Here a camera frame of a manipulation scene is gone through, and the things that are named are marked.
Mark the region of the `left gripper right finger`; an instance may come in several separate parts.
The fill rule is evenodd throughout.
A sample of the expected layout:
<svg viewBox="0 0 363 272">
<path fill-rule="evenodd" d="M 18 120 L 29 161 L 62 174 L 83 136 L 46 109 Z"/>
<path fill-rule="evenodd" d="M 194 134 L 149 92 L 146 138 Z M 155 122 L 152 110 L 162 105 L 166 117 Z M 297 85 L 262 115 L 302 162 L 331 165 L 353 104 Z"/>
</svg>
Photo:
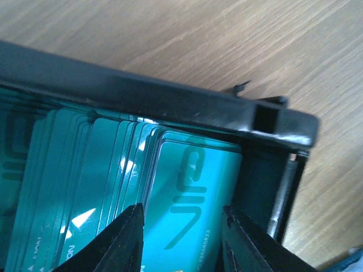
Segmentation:
<svg viewBox="0 0 363 272">
<path fill-rule="evenodd" d="M 316 271 L 234 205 L 223 207 L 224 271 Z"/>
</svg>

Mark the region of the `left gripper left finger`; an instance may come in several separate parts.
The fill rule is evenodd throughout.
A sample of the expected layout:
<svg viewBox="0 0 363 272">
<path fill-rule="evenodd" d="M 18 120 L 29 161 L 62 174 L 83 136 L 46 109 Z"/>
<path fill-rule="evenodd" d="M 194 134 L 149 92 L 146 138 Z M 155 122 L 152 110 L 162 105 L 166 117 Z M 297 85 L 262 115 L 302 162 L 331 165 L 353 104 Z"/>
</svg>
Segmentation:
<svg viewBox="0 0 363 272">
<path fill-rule="evenodd" d="M 140 271 L 143 227 L 142 204 L 131 205 L 55 271 Z"/>
</svg>

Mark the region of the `navy blue card holder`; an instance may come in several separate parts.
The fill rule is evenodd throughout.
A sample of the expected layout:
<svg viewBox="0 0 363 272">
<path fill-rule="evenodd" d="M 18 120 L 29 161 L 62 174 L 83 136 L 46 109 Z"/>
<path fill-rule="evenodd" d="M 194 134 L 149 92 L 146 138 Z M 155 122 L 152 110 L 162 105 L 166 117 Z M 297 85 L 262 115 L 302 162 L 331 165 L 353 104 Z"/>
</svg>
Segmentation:
<svg viewBox="0 0 363 272">
<path fill-rule="evenodd" d="M 355 251 L 350 250 L 346 258 L 326 268 L 323 272 L 363 272 L 362 248 Z"/>
</svg>

